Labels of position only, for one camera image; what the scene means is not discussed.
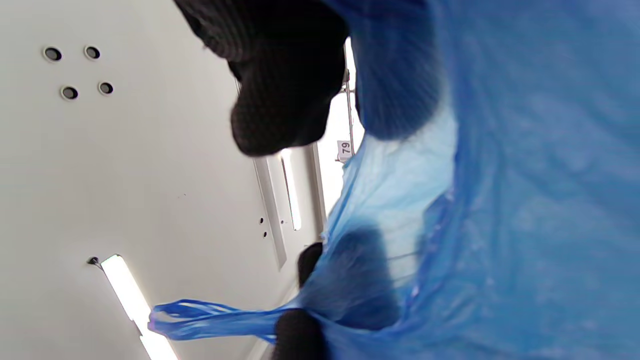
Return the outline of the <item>person's right hand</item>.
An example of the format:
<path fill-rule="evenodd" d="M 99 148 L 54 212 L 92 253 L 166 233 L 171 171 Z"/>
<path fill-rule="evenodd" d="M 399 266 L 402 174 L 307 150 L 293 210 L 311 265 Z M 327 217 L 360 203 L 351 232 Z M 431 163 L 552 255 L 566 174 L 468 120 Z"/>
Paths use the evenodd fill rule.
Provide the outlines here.
<path fill-rule="evenodd" d="M 203 45 L 240 84 L 231 134 L 249 157 L 325 134 L 346 70 L 348 27 L 320 0 L 177 0 Z"/>

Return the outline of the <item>person's left hand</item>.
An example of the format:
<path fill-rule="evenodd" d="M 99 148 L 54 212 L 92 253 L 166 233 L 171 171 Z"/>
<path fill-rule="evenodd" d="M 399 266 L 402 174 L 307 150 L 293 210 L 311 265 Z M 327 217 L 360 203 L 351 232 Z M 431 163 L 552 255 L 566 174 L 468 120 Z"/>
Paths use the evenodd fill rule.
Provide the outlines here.
<path fill-rule="evenodd" d="M 297 260 L 297 282 L 301 290 L 313 273 L 323 253 L 322 243 L 313 243 Z M 322 326 L 302 309 L 289 309 L 275 325 L 276 341 L 271 360 L 326 360 L 328 351 Z"/>

